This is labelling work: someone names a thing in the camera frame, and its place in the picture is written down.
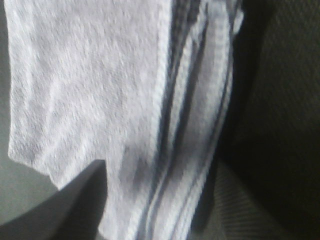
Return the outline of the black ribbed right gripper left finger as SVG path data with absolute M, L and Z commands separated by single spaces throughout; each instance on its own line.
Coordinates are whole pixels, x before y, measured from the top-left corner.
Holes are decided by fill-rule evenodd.
M 0 227 L 2 240 L 94 240 L 104 213 L 106 162 L 94 160 L 63 189 Z

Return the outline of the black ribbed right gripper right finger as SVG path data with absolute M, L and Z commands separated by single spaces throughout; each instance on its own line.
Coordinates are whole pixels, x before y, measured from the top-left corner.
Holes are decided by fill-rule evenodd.
M 226 165 L 209 168 L 192 221 L 194 240 L 302 240 L 292 209 L 268 190 L 246 185 Z

